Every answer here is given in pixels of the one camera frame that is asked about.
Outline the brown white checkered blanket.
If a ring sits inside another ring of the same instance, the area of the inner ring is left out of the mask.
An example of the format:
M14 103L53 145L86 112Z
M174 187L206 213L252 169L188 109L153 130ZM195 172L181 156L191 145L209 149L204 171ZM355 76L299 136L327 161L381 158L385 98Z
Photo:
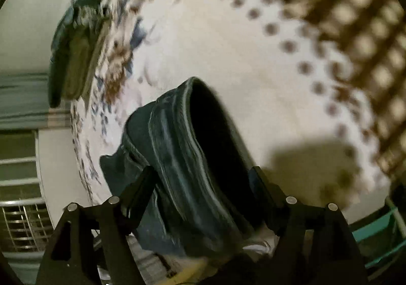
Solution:
M389 176L405 171L405 9L399 0L283 0L285 14L319 29L316 51L332 42L352 62L340 95L364 91L373 111L374 160Z

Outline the dark green bundled duvet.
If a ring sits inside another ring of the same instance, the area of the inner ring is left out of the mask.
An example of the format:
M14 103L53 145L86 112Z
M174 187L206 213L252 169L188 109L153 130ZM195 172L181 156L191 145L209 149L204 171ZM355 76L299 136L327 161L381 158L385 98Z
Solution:
M92 80L92 59L103 28L111 20L102 0L73 0L54 32L49 62L48 101L77 100Z

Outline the teal metal frame stool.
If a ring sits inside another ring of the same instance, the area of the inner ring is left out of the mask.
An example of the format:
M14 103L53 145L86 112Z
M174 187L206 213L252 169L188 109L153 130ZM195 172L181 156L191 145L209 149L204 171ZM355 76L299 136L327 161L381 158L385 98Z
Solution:
M350 230L368 271L405 249L405 218L389 196L382 208L351 224Z

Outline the grey window curtain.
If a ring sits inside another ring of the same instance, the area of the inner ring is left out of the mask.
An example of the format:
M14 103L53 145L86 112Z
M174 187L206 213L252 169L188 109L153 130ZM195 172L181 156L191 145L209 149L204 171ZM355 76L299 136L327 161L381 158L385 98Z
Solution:
M48 75L1 75L1 130L68 128L70 103L52 108L48 101Z

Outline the dark blue denim jeans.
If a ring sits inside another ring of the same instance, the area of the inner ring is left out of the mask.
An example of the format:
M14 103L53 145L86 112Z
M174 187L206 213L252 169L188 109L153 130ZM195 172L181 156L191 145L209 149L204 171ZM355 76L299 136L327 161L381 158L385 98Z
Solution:
M158 181L134 231L145 250L221 256L263 226L226 115L199 78L139 107L128 118L116 152L100 157L115 196L148 166Z

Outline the white floral bed blanket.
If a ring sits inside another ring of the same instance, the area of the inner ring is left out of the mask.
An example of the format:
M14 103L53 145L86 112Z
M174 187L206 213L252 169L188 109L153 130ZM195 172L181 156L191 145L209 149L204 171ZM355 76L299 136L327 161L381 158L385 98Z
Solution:
M390 181L374 159L366 94L348 90L347 55L291 19L280 0L102 0L112 14L87 101L72 106L80 177L90 202L110 190L99 165L137 108L202 79L250 161L287 193L334 202L349 222L384 206Z

